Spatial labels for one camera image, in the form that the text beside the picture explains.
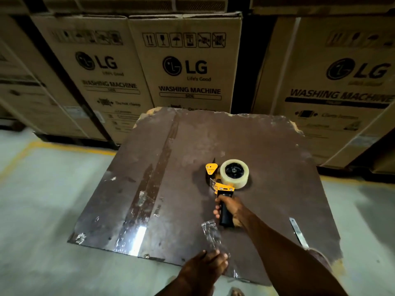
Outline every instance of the brown board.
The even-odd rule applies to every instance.
[[[250,177],[235,195],[299,245],[295,218],[309,246],[333,263],[340,237],[306,142],[283,116],[157,108],[121,146],[69,242],[183,265],[209,246],[201,223],[213,219],[215,194],[205,165],[239,159]],[[240,278],[270,285],[247,234],[218,228]]]

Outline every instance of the lg logo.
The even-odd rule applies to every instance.
[[[118,68],[116,62],[114,61],[114,58],[111,56],[105,56],[102,60],[100,60],[97,55],[95,55],[94,58],[101,69]],[[95,60],[93,60],[88,54],[84,52],[76,52],[76,60],[78,64],[81,65],[84,69],[92,71],[96,68]]]
[[[330,80],[343,79],[353,72],[355,66],[355,61],[351,58],[337,60],[328,68],[326,76]],[[379,79],[385,75],[390,66],[389,63],[382,63],[369,68],[368,63],[363,63],[353,75],[353,78]]]
[[[199,60],[195,63],[195,67],[190,67],[189,60],[185,60],[185,69],[187,74],[207,74],[207,62]],[[182,71],[182,64],[180,60],[173,56],[167,56],[162,61],[162,66],[165,72],[170,76],[178,76]]]

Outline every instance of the black handle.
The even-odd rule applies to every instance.
[[[218,191],[217,196],[221,194],[226,197],[232,197],[233,193],[220,193],[220,191]],[[221,205],[220,225],[222,225],[223,227],[235,227],[235,225],[233,224],[233,215],[228,211],[224,202],[221,201],[220,205]]]

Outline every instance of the hand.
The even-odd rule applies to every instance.
[[[194,295],[208,295],[215,282],[228,267],[228,255],[205,250],[190,259],[181,268],[177,280],[187,284]]]
[[[215,210],[213,211],[215,218],[219,219],[220,218],[220,210],[221,206],[219,205],[220,202],[223,202],[228,211],[233,215],[233,224],[236,227],[241,226],[241,222],[237,218],[237,214],[240,212],[240,210],[244,207],[242,204],[241,200],[238,197],[228,197],[224,195],[220,195],[215,199],[215,202],[217,205],[215,206]]]

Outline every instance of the gray floor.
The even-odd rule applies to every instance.
[[[0,131],[1,295],[150,296],[179,267],[67,244],[114,152]],[[395,186],[322,177],[344,254],[334,272],[349,295],[395,294]],[[221,277],[246,296],[273,288]]]

